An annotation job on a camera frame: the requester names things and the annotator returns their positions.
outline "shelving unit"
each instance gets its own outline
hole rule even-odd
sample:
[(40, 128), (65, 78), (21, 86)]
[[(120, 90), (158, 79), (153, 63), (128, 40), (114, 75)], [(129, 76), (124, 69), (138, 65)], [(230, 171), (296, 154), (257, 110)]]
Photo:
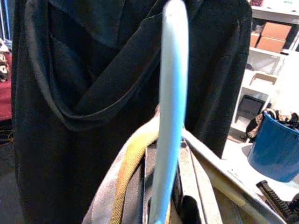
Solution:
[(299, 13), (252, 6), (252, 17), (299, 25)]
[[(286, 12), (275, 9), (269, 9), (264, 7), (252, 6), (252, 17), (257, 19), (263, 19), (267, 21), (289, 23), (299, 25), (299, 13), (297, 12)], [(278, 77), (281, 69), (284, 66), (285, 60), (292, 55), (299, 45), (299, 31), (295, 35), (290, 47), (283, 49), (282, 53), (275, 53), (267, 50), (250, 48), (248, 63), (251, 64), (256, 71), (262, 71), (273, 77)], [(273, 97), (273, 92), (266, 91), (265, 88), (257, 88), (250, 86), (250, 79), (253, 77), (254, 72), (245, 70), (244, 78), (242, 81), (241, 89), (239, 92), (235, 112), (231, 124), (231, 129), (237, 130), (238, 132), (245, 133), (246, 128), (244, 125), (240, 126), (235, 123), (235, 117), (237, 114), (238, 105), (244, 95), (250, 95), (255, 98), (265, 101), (263, 109), (266, 108), (268, 103)]]
[(266, 55), (270, 55), (270, 56), (273, 56), (273, 57), (278, 57), (278, 58), (285, 58), (285, 57), (288, 56), (288, 55), (283, 55), (283, 54), (275, 53), (275, 52), (268, 51), (268, 50), (262, 50), (262, 49), (259, 49), (259, 48), (249, 48), (249, 50), (259, 52), (259, 53), (262, 53), (262, 54), (266, 54)]

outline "floor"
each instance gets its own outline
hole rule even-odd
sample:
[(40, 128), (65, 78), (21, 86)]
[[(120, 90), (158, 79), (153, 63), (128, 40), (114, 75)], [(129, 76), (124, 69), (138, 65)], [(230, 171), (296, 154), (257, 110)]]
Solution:
[(10, 122), (0, 122), (0, 223), (24, 223), (14, 175), (14, 148)]
[(251, 143), (237, 143), (227, 140), (222, 156), (223, 164), (257, 194), (261, 194), (261, 192), (256, 187), (256, 184), (262, 180), (266, 180), (280, 199), (291, 201), (299, 193), (299, 175), (289, 183), (278, 182), (262, 175), (247, 160), (250, 149)]

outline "red fabric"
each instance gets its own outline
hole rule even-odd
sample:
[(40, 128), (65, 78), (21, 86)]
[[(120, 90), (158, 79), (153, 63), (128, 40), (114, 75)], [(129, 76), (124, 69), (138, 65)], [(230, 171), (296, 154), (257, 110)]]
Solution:
[(7, 82), (0, 82), (0, 121), (11, 119), (11, 54), (5, 54), (9, 65)]

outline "white shelf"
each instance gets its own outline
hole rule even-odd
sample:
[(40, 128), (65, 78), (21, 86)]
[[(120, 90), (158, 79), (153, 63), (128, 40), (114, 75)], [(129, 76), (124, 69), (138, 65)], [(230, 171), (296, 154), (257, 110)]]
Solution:
[(233, 121), (230, 125), (231, 128), (235, 129), (235, 130), (238, 130), (240, 132), (243, 132), (243, 133), (246, 133), (246, 128), (243, 127), (243, 126), (239, 126), (235, 123), (235, 121)]
[(244, 85), (244, 86), (241, 86), (241, 88), (244, 88), (244, 89), (247, 89), (247, 90), (251, 90), (251, 91), (254, 91), (254, 92), (257, 92), (257, 93), (265, 94), (265, 95), (269, 95), (269, 94), (270, 94), (270, 91), (269, 91), (269, 90), (267, 90), (267, 91), (262, 91), (261, 89), (252, 87), (252, 86), (250, 86), (250, 85)]
[(255, 52), (259, 52), (259, 53), (262, 53), (262, 54), (266, 54), (266, 55), (270, 55), (270, 56), (274, 56), (274, 57), (280, 57), (280, 58), (285, 58), (287, 57), (287, 55), (282, 55), (280, 53), (275, 53), (275, 52), (272, 52), (272, 51), (268, 51), (268, 50), (262, 50), (262, 49), (259, 49), (259, 48), (249, 48), (249, 50), (252, 50), (252, 51), (255, 51)]
[(252, 17), (299, 25), (299, 13), (252, 6)]
[(292, 51), (290, 49), (282, 49), (281, 52), (289, 55)]

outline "dark fabric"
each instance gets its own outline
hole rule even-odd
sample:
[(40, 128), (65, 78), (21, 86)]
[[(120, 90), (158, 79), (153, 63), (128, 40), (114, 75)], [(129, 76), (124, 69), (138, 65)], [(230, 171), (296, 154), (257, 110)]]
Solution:
[(263, 110), (248, 124), (246, 128), (246, 135), (250, 139), (250, 142), (256, 140), (256, 136), (260, 127), (262, 126), (265, 113), (267, 113), (274, 120), (277, 120), (279, 123), (285, 125), (286, 127), (299, 131), (299, 115), (297, 113), (284, 112), (268, 108)]
[[(18, 0), (16, 178), (27, 222), (77, 223), (126, 139), (158, 104), (165, 0)], [(186, 127), (218, 156), (245, 68), (246, 0), (187, 0)]]

